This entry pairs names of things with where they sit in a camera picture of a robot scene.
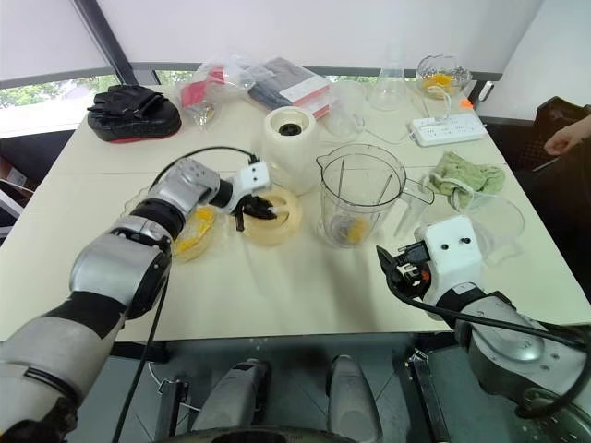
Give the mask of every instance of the electrical outlet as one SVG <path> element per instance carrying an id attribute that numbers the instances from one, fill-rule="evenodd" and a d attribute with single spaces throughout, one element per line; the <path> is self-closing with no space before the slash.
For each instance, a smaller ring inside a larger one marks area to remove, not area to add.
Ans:
<path id="1" fill-rule="evenodd" d="M 477 140 L 487 134 L 485 127 L 473 114 L 451 114 L 443 122 L 433 117 L 417 118 L 411 122 L 410 130 L 416 143 L 423 147 Z"/>

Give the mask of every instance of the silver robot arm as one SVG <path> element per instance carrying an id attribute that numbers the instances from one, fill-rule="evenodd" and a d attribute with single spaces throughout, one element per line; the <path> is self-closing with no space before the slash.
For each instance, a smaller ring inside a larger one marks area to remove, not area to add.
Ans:
<path id="1" fill-rule="evenodd" d="M 82 250 L 71 294 L 0 347 L 0 441 L 62 441 L 126 319 L 151 310 L 171 267 L 171 244 L 198 205 L 274 218 L 252 192 L 271 183 L 264 162 L 229 181 L 179 160 L 131 213 Z"/>
<path id="2" fill-rule="evenodd" d="M 550 338 L 436 315 L 438 309 L 446 309 L 485 323 L 492 319 L 518 329 L 537 329 L 542 335 L 548 332 L 544 325 L 519 314 L 503 294 L 480 289 L 482 256 L 466 217 L 419 230 L 416 240 L 397 257 L 378 246 L 392 293 L 448 323 L 485 391 L 517 403 L 517 414 L 538 420 L 555 441 L 591 441 L 591 385 L 585 352 Z"/>

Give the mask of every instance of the clear plastic pitcher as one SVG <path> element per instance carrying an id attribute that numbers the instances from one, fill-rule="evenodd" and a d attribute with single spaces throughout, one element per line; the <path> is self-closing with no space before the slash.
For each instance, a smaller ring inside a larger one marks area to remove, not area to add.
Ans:
<path id="1" fill-rule="evenodd" d="M 324 233 L 338 246 L 363 243 L 398 198 L 408 206 L 394 234 L 405 234 L 434 199 L 430 189 L 406 178 L 396 157 L 376 146 L 342 146 L 316 162 L 321 169 Z"/>

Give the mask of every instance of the trees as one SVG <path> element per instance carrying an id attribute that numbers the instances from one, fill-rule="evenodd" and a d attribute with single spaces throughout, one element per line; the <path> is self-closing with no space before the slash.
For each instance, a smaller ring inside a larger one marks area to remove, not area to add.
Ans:
<path id="1" fill-rule="evenodd" d="M 109 86 L 119 83 L 115 76 L 95 76 L 65 81 L 51 81 L 37 85 L 19 86 L 0 90 L 0 108 L 41 103 L 60 97 L 68 86 L 85 86 L 90 92 L 103 92 Z"/>
<path id="2" fill-rule="evenodd" d="M 0 108 L 45 102 L 58 97 L 61 92 L 62 86 L 58 81 L 0 90 Z"/>
<path id="3" fill-rule="evenodd" d="M 156 71 L 156 75 L 163 85 L 172 85 L 177 81 L 191 81 L 193 71 Z"/>

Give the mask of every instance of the package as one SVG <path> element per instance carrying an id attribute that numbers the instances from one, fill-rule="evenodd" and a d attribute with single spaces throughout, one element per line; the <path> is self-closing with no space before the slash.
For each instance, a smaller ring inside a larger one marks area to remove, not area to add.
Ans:
<path id="1" fill-rule="evenodd" d="M 318 119 L 329 112 L 329 85 L 324 77 L 277 57 L 262 66 L 272 77 L 257 81 L 248 95 L 266 108 L 299 106 Z"/>
<path id="2" fill-rule="evenodd" d="M 178 85 L 182 109 L 199 127 L 205 127 L 224 102 L 245 96 L 258 78 L 271 75 L 260 69 L 255 72 L 252 67 L 238 55 L 214 57 L 195 71 L 190 83 Z"/>
<path id="3" fill-rule="evenodd" d="M 15 168 L 8 160 L 0 157 L 0 178 L 3 180 L 7 180 L 10 183 L 14 183 L 18 186 L 23 186 L 28 189 L 34 190 L 37 187 L 37 183 L 33 182 L 29 179 L 25 174 Z M 24 189 L 19 189 L 15 186 L 11 186 L 12 189 L 18 191 L 23 197 L 29 198 L 30 192 L 25 191 Z"/>

